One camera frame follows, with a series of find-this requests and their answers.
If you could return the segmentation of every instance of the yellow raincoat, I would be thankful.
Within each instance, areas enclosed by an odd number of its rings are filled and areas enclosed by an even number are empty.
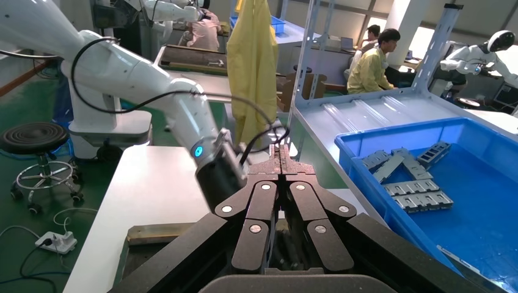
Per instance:
[[[236,26],[227,43],[227,72],[232,95],[259,105],[271,121],[277,113],[278,48],[267,0],[243,0]],[[235,142],[250,140],[266,129],[266,121],[252,107],[232,101]]]
[[[385,76],[383,64],[386,63],[387,58],[380,48],[365,52],[356,67],[352,69],[347,81],[347,92],[349,94],[370,93],[394,89],[394,85],[389,83]]]

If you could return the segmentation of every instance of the person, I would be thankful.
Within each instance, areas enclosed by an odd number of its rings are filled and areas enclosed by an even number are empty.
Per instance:
[[[196,23],[188,23],[188,31],[191,35],[187,47],[218,51],[219,42],[217,33],[221,32],[219,19],[208,9],[200,9],[205,16]]]
[[[374,46],[378,43],[379,31],[381,27],[377,24],[373,24],[372,26],[367,28],[367,39],[363,40],[363,42],[367,42],[363,47],[360,48],[362,53],[369,51],[374,48]]]
[[[386,29],[379,34],[379,46],[367,51],[352,70],[347,81],[349,94],[395,89],[385,76],[385,69],[389,65],[385,55],[394,52],[400,38],[396,29]]]

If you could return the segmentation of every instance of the blue bin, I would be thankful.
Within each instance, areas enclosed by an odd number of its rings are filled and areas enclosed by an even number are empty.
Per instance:
[[[429,172],[454,201],[450,210],[404,212],[365,168],[377,150],[414,156],[440,140],[452,144]],[[389,227],[453,268],[446,248],[481,274],[518,289],[518,143],[468,118],[449,118],[338,135],[339,163]],[[411,180],[396,170],[385,183]]]
[[[234,28],[236,26],[236,22],[238,20],[237,16],[230,17],[230,27]],[[272,16],[272,27],[275,30],[275,34],[282,34],[284,32],[284,24],[286,22]]]

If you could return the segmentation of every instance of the caster wheel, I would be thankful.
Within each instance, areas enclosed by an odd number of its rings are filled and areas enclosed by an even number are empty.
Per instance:
[[[11,197],[13,198],[13,200],[20,200],[23,198],[23,194],[21,193],[21,191],[19,189],[12,189]]]
[[[31,203],[29,204],[29,212],[33,215],[40,214],[42,212],[42,206],[39,204]]]
[[[82,182],[82,173],[79,169],[74,168],[74,170],[72,171],[72,180],[74,181],[74,183]]]
[[[80,192],[74,192],[74,193],[70,194],[70,196],[72,197],[72,200],[75,202],[82,200],[82,193],[80,193]]]

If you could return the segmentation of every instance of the black stool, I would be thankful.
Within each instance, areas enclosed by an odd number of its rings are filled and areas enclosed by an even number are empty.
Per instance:
[[[78,171],[70,164],[65,162],[49,162],[47,155],[51,159],[56,159],[56,156],[51,153],[57,148],[61,147],[68,140],[67,130],[57,124],[40,122],[28,123],[6,130],[0,137],[0,148],[11,154],[33,154],[36,155],[38,164],[32,165],[23,170],[11,186],[11,196],[14,200],[23,198],[22,189],[30,190],[29,192],[29,210],[33,214],[38,214],[42,211],[39,204],[32,202],[32,196],[35,190],[49,189],[60,184],[65,184],[71,191],[71,196],[74,201],[82,200],[82,194],[68,182],[70,178],[79,179]],[[23,176],[28,171],[39,168],[38,175]],[[28,186],[25,182],[36,180],[37,183]]]

